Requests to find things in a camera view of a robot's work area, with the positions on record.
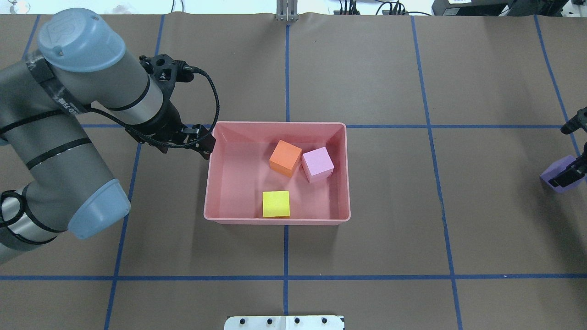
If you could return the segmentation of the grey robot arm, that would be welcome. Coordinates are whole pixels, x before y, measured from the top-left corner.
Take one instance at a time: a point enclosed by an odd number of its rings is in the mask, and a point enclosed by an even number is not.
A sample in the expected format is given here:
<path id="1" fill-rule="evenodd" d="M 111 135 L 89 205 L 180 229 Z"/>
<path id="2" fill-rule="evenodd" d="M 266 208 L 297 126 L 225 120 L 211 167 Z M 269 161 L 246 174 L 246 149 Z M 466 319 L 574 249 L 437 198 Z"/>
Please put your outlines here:
<path id="1" fill-rule="evenodd" d="M 77 116 L 95 113 L 162 153 L 191 149 L 209 159 L 220 114 L 207 72 L 166 54 L 136 58 L 97 13 L 53 15 L 37 50 L 1 71 L 1 144 L 33 177 L 1 193 L 1 263 L 63 232 L 90 238 L 128 215 L 131 204 Z M 176 83 L 205 77 L 216 110 L 211 127 L 187 126 L 171 96 Z"/>

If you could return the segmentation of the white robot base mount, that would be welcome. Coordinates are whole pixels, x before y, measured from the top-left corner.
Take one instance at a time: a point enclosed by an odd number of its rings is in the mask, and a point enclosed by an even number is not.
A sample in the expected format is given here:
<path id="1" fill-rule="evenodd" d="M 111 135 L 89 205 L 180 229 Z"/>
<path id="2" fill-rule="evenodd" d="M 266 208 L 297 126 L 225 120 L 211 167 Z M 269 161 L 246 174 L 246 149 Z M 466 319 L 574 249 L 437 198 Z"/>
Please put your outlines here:
<path id="1" fill-rule="evenodd" d="M 344 330 L 343 316 L 275 315 L 229 317 L 225 330 Z"/>

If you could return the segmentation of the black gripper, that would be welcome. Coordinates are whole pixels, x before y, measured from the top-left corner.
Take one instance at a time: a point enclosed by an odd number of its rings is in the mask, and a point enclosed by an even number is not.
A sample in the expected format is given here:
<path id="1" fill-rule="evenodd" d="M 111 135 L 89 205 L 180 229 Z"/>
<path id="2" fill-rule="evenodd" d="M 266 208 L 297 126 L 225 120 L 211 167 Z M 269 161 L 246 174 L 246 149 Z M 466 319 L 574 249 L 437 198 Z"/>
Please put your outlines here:
<path id="1" fill-rule="evenodd" d="M 161 94 L 162 100 L 147 100 L 144 96 L 147 106 L 154 106 L 157 112 L 151 119 L 132 127 L 161 143 L 185 144 L 183 149 L 193 150 L 209 160 L 216 138 L 204 125 L 184 125 L 171 101 L 176 83 L 189 83 L 194 79 L 194 73 L 184 69 L 187 63 L 166 54 L 151 58 L 141 55 L 139 62 L 150 78 L 149 92 L 155 92 L 155 96 Z"/>

